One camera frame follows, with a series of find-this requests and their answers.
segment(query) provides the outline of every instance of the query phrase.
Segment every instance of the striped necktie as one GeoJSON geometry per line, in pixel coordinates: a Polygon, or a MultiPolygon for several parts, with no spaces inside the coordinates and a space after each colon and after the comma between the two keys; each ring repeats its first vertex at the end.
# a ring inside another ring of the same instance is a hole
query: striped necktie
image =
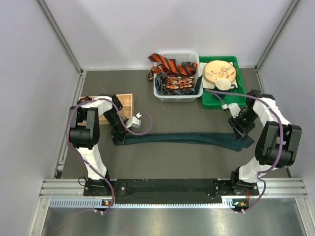
{"type": "Polygon", "coordinates": [[[194,75],[197,71],[198,64],[193,62],[191,66],[181,66],[177,65],[173,61],[166,59],[165,57],[153,53],[148,59],[152,62],[160,63],[160,66],[163,70],[167,73],[175,73],[175,74],[182,74],[182,75],[194,75]]]}

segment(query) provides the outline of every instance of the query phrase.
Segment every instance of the wooden tray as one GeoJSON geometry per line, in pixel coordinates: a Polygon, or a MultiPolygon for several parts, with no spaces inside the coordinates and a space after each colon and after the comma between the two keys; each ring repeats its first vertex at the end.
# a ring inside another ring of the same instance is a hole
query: wooden tray
{"type": "MultiPolygon", "coordinates": [[[[123,108],[120,110],[120,115],[122,117],[127,117],[127,119],[133,117],[133,96],[132,93],[129,94],[116,94],[118,99],[123,105],[123,108]]],[[[95,99],[97,96],[89,96],[91,99],[95,99]]],[[[101,115],[99,116],[99,124],[109,124],[105,116],[101,115]]]]}

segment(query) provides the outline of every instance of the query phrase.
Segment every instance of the wooden plate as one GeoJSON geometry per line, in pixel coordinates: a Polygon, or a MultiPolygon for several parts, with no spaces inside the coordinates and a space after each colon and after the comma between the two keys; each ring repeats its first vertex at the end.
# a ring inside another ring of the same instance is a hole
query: wooden plate
{"type": "Polygon", "coordinates": [[[206,64],[203,74],[212,83],[221,78],[228,79],[232,83],[236,77],[236,70],[227,61],[213,60],[206,64]]]}

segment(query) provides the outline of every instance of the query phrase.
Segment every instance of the green plastic tray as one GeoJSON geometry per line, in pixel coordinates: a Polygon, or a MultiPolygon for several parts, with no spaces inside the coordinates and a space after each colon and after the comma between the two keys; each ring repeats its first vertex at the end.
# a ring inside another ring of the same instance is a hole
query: green plastic tray
{"type": "MultiPolygon", "coordinates": [[[[213,60],[224,60],[224,61],[233,63],[233,66],[236,69],[236,82],[237,82],[238,87],[237,87],[237,89],[235,89],[231,93],[246,94],[241,70],[240,70],[240,67],[238,66],[238,62],[237,62],[236,57],[234,57],[234,56],[199,57],[200,62],[207,63],[207,62],[211,62],[213,60]]],[[[204,90],[201,98],[202,98],[203,107],[205,109],[221,109],[221,105],[222,105],[221,102],[219,100],[215,99],[215,97],[212,93],[204,90]]],[[[245,97],[227,95],[223,98],[223,101],[226,104],[237,103],[241,108],[246,105],[246,98],[245,97]]]]}

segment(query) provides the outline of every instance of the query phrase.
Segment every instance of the laundry basket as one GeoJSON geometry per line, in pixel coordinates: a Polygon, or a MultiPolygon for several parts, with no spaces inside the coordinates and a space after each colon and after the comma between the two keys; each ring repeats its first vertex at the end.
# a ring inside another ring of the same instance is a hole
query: laundry basket
{"type": "MultiPolygon", "coordinates": [[[[182,62],[188,62],[188,61],[190,61],[191,63],[196,62],[198,65],[197,72],[193,76],[195,83],[197,82],[198,77],[201,76],[199,56],[197,53],[195,52],[163,52],[159,54],[167,59],[175,59],[176,64],[179,64],[179,65],[181,65],[182,62]]],[[[158,97],[162,102],[192,102],[196,98],[202,96],[202,93],[203,93],[202,83],[200,84],[199,93],[196,95],[160,95],[155,86],[155,77],[156,75],[154,76],[153,93],[155,97],[158,97]]]]}

